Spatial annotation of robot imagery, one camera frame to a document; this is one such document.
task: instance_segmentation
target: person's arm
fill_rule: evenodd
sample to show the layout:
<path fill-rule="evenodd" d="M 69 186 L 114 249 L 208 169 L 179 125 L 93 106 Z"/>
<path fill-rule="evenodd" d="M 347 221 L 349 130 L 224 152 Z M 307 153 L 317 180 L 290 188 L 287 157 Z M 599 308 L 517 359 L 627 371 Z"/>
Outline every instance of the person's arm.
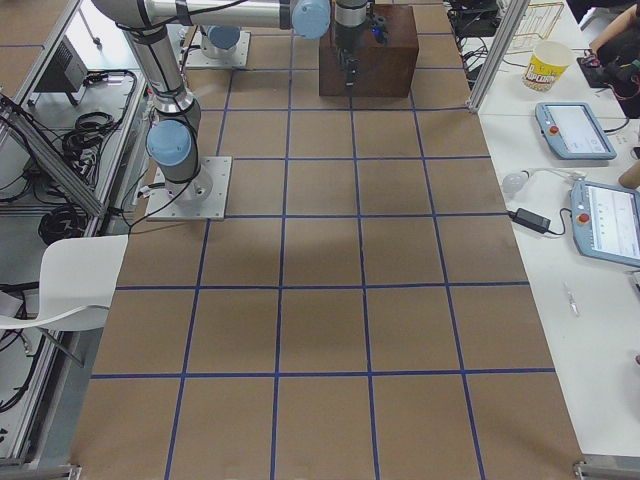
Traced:
<path fill-rule="evenodd" d="M 616 17 L 616 19 L 607 25 L 600 35 L 596 37 L 596 39 L 591 42 L 591 50 L 595 53 L 598 53 L 600 47 L 611 40 L 613 37 L 620 35 L 622 32 L 631 28 L 633 23 L 636 21 L 636 9 L 637 5 L 632 5 L 620 15 Z"/>

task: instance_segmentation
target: paper cup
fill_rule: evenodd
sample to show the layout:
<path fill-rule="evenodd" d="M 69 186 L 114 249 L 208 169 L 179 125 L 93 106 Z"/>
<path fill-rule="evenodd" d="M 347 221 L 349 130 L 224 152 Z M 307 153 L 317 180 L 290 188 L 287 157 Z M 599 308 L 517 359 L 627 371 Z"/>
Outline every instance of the paper cup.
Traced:
<path fill-rule="evenodd" d="M 558 42 L 543 41 L 534 49 L 531 61 L 524 71 L 524 84 L 538 92 L 546 92 L 571 63 L 573 52 Z"/>

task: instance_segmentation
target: tablet screen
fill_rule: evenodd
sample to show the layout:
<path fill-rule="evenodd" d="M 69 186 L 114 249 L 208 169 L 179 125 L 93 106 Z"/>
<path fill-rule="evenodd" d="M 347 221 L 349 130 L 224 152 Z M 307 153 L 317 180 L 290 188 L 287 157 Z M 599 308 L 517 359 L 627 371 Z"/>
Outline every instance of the tablet screen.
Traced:
<path fill-rule="evenodd" d="M 607 151 L 582 105 L 549 105 L 548 108 L 570 153 Z"/>
<path fill-rule="evenodd" d="M 587 186 L 593 249 L 640 259 L 638 212 L 633 194 Z"/>

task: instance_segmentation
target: white chair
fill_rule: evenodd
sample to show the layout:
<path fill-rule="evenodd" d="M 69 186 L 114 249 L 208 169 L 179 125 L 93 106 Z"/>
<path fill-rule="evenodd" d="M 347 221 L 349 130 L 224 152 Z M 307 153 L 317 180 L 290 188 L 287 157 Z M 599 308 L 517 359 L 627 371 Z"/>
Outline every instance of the white chair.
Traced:
<path fill-rule="evenodd" d="M 79 366 L 83 362 L 47 330 L 77 332 L 104 326 L 128 237 L 69 238 L 51 244 L 42 256 L 39 311 L 33 320 L 0 315 L 0 329 L 38 328 Z"/>

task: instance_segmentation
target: chair leg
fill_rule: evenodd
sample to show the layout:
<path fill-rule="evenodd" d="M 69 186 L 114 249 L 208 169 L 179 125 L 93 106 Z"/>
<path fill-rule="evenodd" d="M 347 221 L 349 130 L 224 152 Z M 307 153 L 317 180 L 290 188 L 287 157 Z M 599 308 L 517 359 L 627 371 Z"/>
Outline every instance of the chair leg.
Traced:
<path fill-rule="evenodd" d="M 62 345 L 53 335 L 47 332 L 44 328 L 38 327 L 38 330 L 40 330 L 40 333 L 42 333 L 47 338 L 47 340 L 53 343 L 56 346 L 56 348 L 58 348 L 58 350 L 60 350 L 67 357 L 73 360 L 73 363 L 78 365 L 80 368 L 84 368 L 84 362 L 80 360 L 78 357 L 76 357 L 73 353 L 71 353 L 71 351 L 67 347 Z"/>

